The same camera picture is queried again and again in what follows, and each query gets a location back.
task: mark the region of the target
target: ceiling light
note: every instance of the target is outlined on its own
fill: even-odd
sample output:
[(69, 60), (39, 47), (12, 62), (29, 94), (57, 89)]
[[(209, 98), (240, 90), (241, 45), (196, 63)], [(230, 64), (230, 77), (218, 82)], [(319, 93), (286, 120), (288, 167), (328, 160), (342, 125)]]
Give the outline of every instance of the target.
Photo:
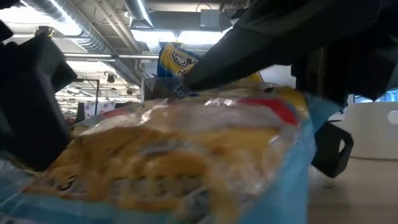
[[(97, 88), (95, 87), (76, 87), (76, 89), (79, 90), (96, 90)], [(111, 87), (100, 87), (100, 90), (117, 90), (116, 88), (111, 88)]]
[(174, 32), (171, 31), (142, 31), (132, 30), (134, 38), (145, 43), (175, 42), (177, 40)]
[(178, 37), (178, 41), (184, 44), (215, 44), (222, 38), (221, 32), (211, 31), (183, 31)]
[(80, 90), (80, 93), (87, 96), (95, 96), (94, 94), (88, 93), (86, 91)]
[(115, 62), (116, 59), (105, 59), (105, 58), (88, 58), (87, 62)]
[(75, 54), (75, 53), (64, 53), (65, 57), (83, 57), (83, 58), (111, 58), (112, 55), (108, 54)]
[(15, 38), (32, 38), (34, 37), (34, 34), (14, 34), (12, 37)]
[[(67, 100), (67, 99), (75, 99), (79, 101), (95, 101), (94, 96), (55, 96), (57, 100)], [(137, 97), (98, 97), (98, 101), (132, 101), (132, 102), (140, 102), (140, 99)]]
[(106, 81), (107, 81), (108, 83), (114, 83), (114, 77), (113, 77), (113, 75), (108, 75)]
[(95, 73), (115, 73), (116, 71), (113, 67), (103, 63), (103, 62), (76, 62), (76, 61), (67, 61), (67, 64), (74, 71), (81, 72), (95, 72)]
[(76, 93), (76, 94), (80, 92), (80, 90), (77, 90), (75, 88), (67, 88), (67, 91), (70, 91), (70, 92)]
[(15, 24), (50, 24), (51, 17), (43, 15), (31, 7), (15, 7), (0, 11), (0, 19), (5, 23)]
[(198, 3), (199, 1), (147, 1), (147, 6), (153, 11), (170, 11), (170, 12), (200, 12), (201, 9), (220, 8), (220, 3), (209, 2), (208, 4), (201, 4), (199, 6)]
[(65, 12), (61, 6), (54, 0), (50, 2), (61, 12), (62, 16), (65, 18), (62, 22), (55, 22), (54, 27), (57, 28), (63, 35), (79, 35), (82, 29), (76, 24), (76, 22)]
[(134, 59), (158, 59), (159, 55), (119, 55), (119, 58), (134, 58)]

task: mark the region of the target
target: ceiling pipe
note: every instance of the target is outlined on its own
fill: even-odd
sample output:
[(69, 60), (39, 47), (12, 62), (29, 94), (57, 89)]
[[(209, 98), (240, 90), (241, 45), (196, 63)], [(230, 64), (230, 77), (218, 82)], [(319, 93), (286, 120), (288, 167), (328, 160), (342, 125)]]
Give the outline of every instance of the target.
[(159, 52), (162, 50), (160, 47), (159, 41), (153, 41), (153, 42), (146, 42), (148, 49), (153, 53), (153, 54), (159, 54)]
[(149, 19), (148, 7), (145, 0), (125, 0), (127, 11), (130, 13), (132, 20), (130, 27), (135, 22), (141, 22), (148, 28), (154, 28)]
[[(55, 95), (55, 99), (57, 100), (69, 100), (69, 99), (74, 99), (78, 101), (93, 101), (95, 100), (95, 96), (57, 96)], [(140, 102), (140, 99), (134, 96), (119, 96), (119, 97), (104, 97), (100, 96), (98, 97), (99, 101), (131, 101), (131, 102)]]
[(78, 58), (78, 59), (90, 59), (93, 60), (106, 60), (106, 59), (116, 59), (116, 58), (125, 58), (125, 59), (136, 59), (136, 60), (158, 60), (159, 55), (149, 54), (81, 54), (81, 53), (64, 53), (66, 58)]
[[(75, 39), (78, 44), (91, 54), (116, 54), (112, 46), (91, 25), (87, 18), (69, 0), (23, 0), (28, 7), (32, 7), (51, 17), (59, 24), (56, 27), (64, 35), (76, 35), (85, 39)], [(128, 83), (141, 84), (143, 77), (133, 72), (126, 64), (117, 59), (115, 62), (106, 62), (114, 67), (115, 71)]]
[(126, 28), (123, 20), (120, 18), (119, 14), (114, 10), (114, 7), (112, 7), (109, 4), (109, 2), (105, 1), (105, 0), (95, 0), (95, 1), (99, 1), (100, 4), (104, 5), (105, 9), (111, 14), (112, 18), (119, 24), (120, 29), (124, 32), (124, 34), (130, 40), (131, 44), (136, 48), (136, 52), (141, 53), (142, 51), (141, 51), (141, 48), (140, 48), (137, 40), (132, 35), (131, 31)]
[(116, 31), (116, 33), (118, 34), (118, 36), (120, 36), (120, 38), (122, 39), (122, 41), (124, 42), (124, 44), (126, 44), (127, 48), (131, 51), (131, 52), (135, 52), (136, 49), (135, 47), (131, 44), (131, 42), (126, 38), (126, 36), (123, 34), (123, 32), (120, 30), (120, 28), (113, 22), (113, 20), (110, 18), (110, 16), (108, 15), (108, 13), (105, 11), (105, 9), (102, 7), (101, 3), (99, 3), (97, 0), (91, 0), (94, 5), (97, 7), (97, 9), (99, 10), (100, 13), (102, 13), (102, 15), (104, 15), (105, 19), (107, 20), (107, 22), (111, 25), (111, 27)]
[(149, 75), (149, 74), (147, 74), (145, 72), (145, 66), (144, 66), (144, 64), (142, 64), (142, 61), (137, 61), (135, 66), (136, 66), (136, 70), (140, 71), (141, 75), (143, 77), (146, 77), (146, 78), (153, 78), (154, 77), (153, 75)]

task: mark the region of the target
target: clear plastic packaging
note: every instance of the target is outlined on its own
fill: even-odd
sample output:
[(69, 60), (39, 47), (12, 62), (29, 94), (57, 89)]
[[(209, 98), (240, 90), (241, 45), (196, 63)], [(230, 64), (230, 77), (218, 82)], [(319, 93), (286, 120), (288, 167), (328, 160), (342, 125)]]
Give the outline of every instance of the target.
[(304, 223), (309, 114), (283, 88), (150, 102), (83, 131), (42, 174), (0, 169), (0, 209), (37, 223)]

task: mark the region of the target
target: black plastic part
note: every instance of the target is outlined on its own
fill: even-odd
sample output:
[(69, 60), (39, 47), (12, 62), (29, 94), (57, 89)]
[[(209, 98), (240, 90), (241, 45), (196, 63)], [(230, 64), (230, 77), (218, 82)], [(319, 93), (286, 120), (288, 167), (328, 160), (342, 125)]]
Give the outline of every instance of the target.
[(397, 88), (396, 21), (398, 11), (382, 10), (371, 28), (296, 60), (292, 67), (296, 88), (339, 104), (350, 93), (375, 100), (388, 89)]
[(8, 38), (12, 37), (13, 33), (11, 30), (8, 28), (5, 23), (0, 21), (0, 41), (3, 42), (7, 40)]
[(77, 78), (75, 82), (84, 82), (84, 81), (93, 81), (97, 83), (97, 87), (95, 90), (95, 108), (94, 108), (94, 115), (96, 116), (98, 113), (98, 97), (100, 96), (100, 80), (99, 79), (85, 79), (85, 78)]
[(6, 115), (2, 112), (0, 108), (0, 150), (7, 149), (10, 146), (11, 140), (11, 128), (8, 125)]
[(0, 9), (9, 8), (15, 4), (17, 4), (19, 0), (1, 0), (0, 1)]
[[(318, 149), (311, 164), (328, 177), (340, 175), (346, 169), (354, 147), (350, 133), (325, 123), (315, 134), (315, 141)], [(341, 141), (345, 145), (340, 151)]]
[(35, 30), (35, 35), (45, 34), (51, 39), (51, 28), (49, 26), (39, 26), (37, 30)]
[(273, 64), (291, 64), (309, 52), (371, 27), (381, 0), (268, 0), (252, 4), (184, 76), (192, 90), (214, 88)]
[(46, 169), (70, 142), (54, 97), (76, 78), (44, 34), (0, 49), (0, 107), (9, 125), (3, 148), (35, 170)]

